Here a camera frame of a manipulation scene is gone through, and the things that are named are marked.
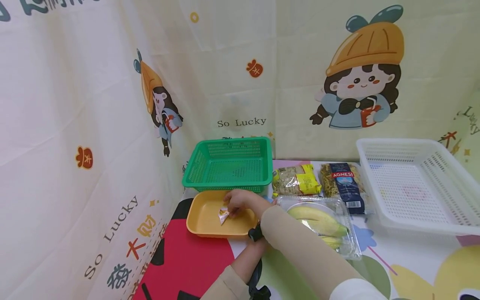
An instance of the yellow plastic tray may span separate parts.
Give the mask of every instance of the yellow plastic tray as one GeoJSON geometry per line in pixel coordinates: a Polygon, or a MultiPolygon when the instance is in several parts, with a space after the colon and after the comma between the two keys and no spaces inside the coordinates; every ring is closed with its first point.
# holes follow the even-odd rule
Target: yellow plastic tray
{"type": "Polygon", "coordinates": [[[223,198],[229,191],[201,192],[192,201],[187,216],[187,229],[204,238],[238,238],[248,235],[248,231],[258,223],[250,209],[235,218],[228,217],[220,225],[218,211],[224,206],[223,198]]]}

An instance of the printed tablecloth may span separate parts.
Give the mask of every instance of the printed tablecloth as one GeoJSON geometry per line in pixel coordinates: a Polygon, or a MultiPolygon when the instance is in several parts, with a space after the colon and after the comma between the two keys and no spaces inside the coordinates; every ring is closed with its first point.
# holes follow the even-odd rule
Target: printed tablecloth
{"type": "MultiPolygon", "coordinates": [[[[274,168],[304,163],[312,163],[316,171],[321,164],[274,160],[274,168]]],[[[199,238],[187,230],[185,219],[196,194],[185,191],[134,300],[199,299],[245,248],[246,241],[199,238]]],[[[264,197],[272,201],[271,194],[270,187],[264,197]]],[[[350,263],[388,299],[480,300],[479,236],[385,228],[375,215],[352,220],[362,260],[350,263]]],[[[263,285],[272,292],[272,300],[315,299],[297,270],[276,250],[262,257],[258,288],[263,285]]]]}

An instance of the green plastic basket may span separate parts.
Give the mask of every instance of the green plastic basket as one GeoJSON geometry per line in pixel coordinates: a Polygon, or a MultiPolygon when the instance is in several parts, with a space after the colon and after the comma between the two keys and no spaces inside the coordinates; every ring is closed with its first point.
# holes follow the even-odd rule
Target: green plastic basket
{"type": "Polygon", "coordinates": [[[199,192],[244,189],[260,193],[272,182],[272,172],[268,138],[208,140],[195,147],[182,183],[199,192]]]}

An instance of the pasta package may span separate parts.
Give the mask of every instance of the pasta package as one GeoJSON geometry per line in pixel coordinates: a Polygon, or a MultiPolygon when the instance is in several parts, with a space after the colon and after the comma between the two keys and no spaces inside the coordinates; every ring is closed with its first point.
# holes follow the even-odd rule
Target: pasta package
{"type": "Polygon", "coordinates": [[[342,199],[352,215],[371,213],[356,166],[348,163],[323,164],[320,174],[325,197],[342,199]]]}
{"type": "Polygon", "coordinates": [[[322,189],[311,164],[279,168],[273,173],[272,183],[274,197],[318,194],[322,189]]]}

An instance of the blue outfit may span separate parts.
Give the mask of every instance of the blue outfit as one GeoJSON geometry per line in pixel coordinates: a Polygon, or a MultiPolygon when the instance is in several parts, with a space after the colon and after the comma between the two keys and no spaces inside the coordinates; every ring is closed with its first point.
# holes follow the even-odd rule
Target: blue outfit
{"type": "MultiPolygon", "coordinates": [[[[382,96],[381,94],[376,94],[373,96],[376,96],[377,98],[376,105],[379,105],[381,107],[380,110],[377,111],[373,116],[373,120],[375,122],[382,122],[390,114],[390,104],[388,103],[387,99],[385,99],[385,97],[382,96]]],[[[345,101],[345,100],[347,99],[341,99],[334,94],[326,94],[322,98],[322,101],[321,101],[322,106],[325,108],[328,114],[332,117],[332,119],[330,120],[329,127],[335,128],[335,129],[362,128],[361,114],[360,114],[360,112],[362,111],[361,108],[354,108],[348,114],[338,113],[338,108],[340,107],[340,104],[342,103],[342,101],[345,101]]]]}
{"type": "MultiPolygon", "coordinates": [[[[182,121],[180,119],[180,116],[173,110],[169,109],[169,108],[164,108],[162,110],[162,114],[166,114],[167,116],[173,116],[173,120],[171,120],[170,122],[177,126],[177,127],[181,127],[182,126],[182,121]]],[[[172,133],[170,132],[170,130],[168,130],[167,128],[167,125],[166,124],[160,124],[160,127],[158,127],[158,130],[160,132],[160,137],[164,140],[167,140],[168,143],[170,144],[170,147],[172,147],[172,133]]]]}

